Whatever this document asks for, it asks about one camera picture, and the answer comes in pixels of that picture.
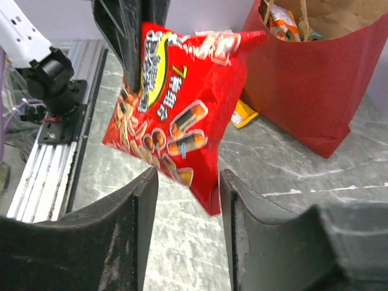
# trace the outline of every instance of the cable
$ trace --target cable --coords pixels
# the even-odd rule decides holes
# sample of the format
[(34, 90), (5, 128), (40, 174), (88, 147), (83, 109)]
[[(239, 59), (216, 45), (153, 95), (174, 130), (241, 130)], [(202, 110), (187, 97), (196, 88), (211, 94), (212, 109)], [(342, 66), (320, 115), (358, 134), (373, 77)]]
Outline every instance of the cable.
[(2, 109), (3, 109), (3, 103), (2, 103), (2, 80), (5, 73), (5, 51), (3, 51), (2, 47), (0, 48), (0, 163), (2, 162), (4, 158), (4, 147), (5, 147), (5, 130), (3, 129), (3, 117), (2, 117)]
[(41, 104), (42, 101), (38, 99), (30, 99), (27, 100), (25, 98), (22, 99), (22, 102), (17, 106), (13, 108), (13, 112), (8, 117), (7, 121), (3, 124), (3, 108), (4, 104), (2, 101), (2, 85), (3, 85), (3, 79), (5, 74), (5, 51), (0, 47), (0, 162), (4, 159), (4, 147), (5, 147), (5, 133), (7, 132), (7, 129), (9, 125), (11, 124), (13, 118), (15, 118), (18, 113), (21, 112), (21, 110), (24, 109), (27, 105), (32, 104)]

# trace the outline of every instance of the yellow logo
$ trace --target yellow logo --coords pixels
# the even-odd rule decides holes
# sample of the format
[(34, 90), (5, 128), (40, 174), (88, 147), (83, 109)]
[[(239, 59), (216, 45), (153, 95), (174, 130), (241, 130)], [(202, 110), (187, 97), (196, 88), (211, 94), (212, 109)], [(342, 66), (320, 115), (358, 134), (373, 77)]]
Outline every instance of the yellow logo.
[(164, 88), (168, 72), (168, 40), (171, 32), (147, 33), (144, 40), (144, 60), (142, 63), (142, 97), (138, 111), (146, 112), (154, 105)]

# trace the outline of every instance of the snack bag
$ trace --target snack bag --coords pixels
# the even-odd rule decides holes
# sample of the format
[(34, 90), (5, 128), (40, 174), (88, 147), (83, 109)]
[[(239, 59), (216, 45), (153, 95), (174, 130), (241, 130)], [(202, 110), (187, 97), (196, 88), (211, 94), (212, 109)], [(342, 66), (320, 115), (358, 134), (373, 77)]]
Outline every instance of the snack bag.
[(290, 10), (273, 4), (268, 25), (270, 31), (278, 39), (283, 41), (301, 41), (298, 34), (298, 26)]
[(103, 143), (190, 187), (220, 213), (218, 146), (243, 90), (246, 59), (264, 32), (181, 36), (145, 22), (141, 91), (123, 78)]

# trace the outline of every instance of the white wall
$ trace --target white wall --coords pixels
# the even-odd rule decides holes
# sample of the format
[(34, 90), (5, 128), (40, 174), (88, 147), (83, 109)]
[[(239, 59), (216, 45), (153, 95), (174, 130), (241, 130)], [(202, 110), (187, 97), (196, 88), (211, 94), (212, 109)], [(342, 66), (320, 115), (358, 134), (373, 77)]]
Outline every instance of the white wall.
[[(15, 1), (51, 41), (102, 38), (88, 0)], [(253, 0), (171, 0), (166, 26), (182, 34), (240, 30), (252, 4)]]
[(33, 25), (51, 41), (103, 38), (95, 25), (90, 1), (15, 0), (15, 2)]
[(382, 113), (388, 116), (388, 41), (369, 83), (367, 94)]

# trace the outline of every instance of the yellow package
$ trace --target yellow package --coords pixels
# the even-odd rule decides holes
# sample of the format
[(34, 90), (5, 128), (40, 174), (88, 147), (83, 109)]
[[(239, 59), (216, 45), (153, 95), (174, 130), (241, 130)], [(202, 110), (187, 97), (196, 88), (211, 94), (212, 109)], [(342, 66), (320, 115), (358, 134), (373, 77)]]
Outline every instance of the yellow package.
[(231, 122), (233, 125), (240, 129), (247, 125), (253, 118), (258, 116), (259, 113), (250, 108), (247, 104), (243, 103), (241, 100), (238, 100), (236, 109), (233, 112)]

